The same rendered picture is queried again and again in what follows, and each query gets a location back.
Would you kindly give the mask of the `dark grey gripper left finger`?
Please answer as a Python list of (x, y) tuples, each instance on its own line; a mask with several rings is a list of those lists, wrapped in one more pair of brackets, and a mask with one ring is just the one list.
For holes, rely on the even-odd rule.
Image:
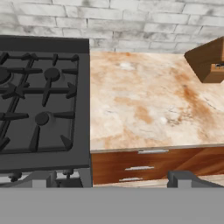
[(56, 171), (34, 171), (23, 180), (9, 184), (3, 184), (3, 188), (47, 188), (53, 186), (56, 178)]

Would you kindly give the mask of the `brown wooden drawer front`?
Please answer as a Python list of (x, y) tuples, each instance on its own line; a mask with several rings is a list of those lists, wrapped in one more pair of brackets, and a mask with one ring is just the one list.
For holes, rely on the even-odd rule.
[(109, 174), (106, 176), (94, 176), (94, 184), (95, 185), (103, 185), (103, 184), (114, 184), (114, 183), (122, 183), (119, 182), (119, 179), (124, 178), (143, 178), (143, 180), (154, 180), (154, 179), (165, 179), (166, 174), (165, 173), (157, 173), (157, 172), (134, 172), (130, 174)]
[[(124, 163), (124, 164), (106, 164), (106, 163), (93, 163), (93, 176), (106, 176), (109, 174), (130, 174), (134, 172), (157, 172), (157, 173), (167, 173), (169, 170), (177, 169), (182, 161), (179, 162), (160, 162), (160, 163), (149, 163), (145, 162), (143, 164), (139, 163)], [(154, 169), (144, 170), (144, 171), (125, 171), (125, 168), (132, 166), (154, 166)]]
[(138, 151), (125, 151), (125, 152), (104, 152), (92, 154), (92, 161), (96, 163), (106, 163), (110, 165), (124, 164), (124, 163), (139, 163), (140, 165), (149, 162), (179, 162), (186, 161), (199, 153), (202, 148), (189, 148), (189, 149), (170, 149), (169, 152), (159, 154), (138, 154)]

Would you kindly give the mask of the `brown wooden cupboard door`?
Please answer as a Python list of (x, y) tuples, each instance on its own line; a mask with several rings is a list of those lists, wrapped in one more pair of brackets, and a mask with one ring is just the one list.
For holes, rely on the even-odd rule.
[(224, 147), (203, 148), (178, 167), (197, 176), (224, 174)]

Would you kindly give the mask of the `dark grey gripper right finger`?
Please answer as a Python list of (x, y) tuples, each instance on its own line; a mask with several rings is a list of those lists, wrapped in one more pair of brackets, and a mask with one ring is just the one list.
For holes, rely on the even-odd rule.
[(190, 171), (168, 171), (168, 188), (190, 189), (190, 188), (222, 188), (222, 185), (202, 180)]

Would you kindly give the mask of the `black gas hob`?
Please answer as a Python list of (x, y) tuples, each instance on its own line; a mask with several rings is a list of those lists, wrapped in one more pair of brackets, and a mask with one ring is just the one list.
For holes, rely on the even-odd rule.
[(0, 174), (35, 171), (56, 171), (57, 187), (93, 184), (86, 38), (0, 34)]

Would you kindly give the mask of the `brown wooden knife block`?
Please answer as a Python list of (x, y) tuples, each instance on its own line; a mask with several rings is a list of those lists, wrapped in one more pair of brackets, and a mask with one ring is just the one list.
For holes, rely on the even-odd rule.
[(224, 81), (224, 37), (187, 51), (184, 56), (202, 83)]

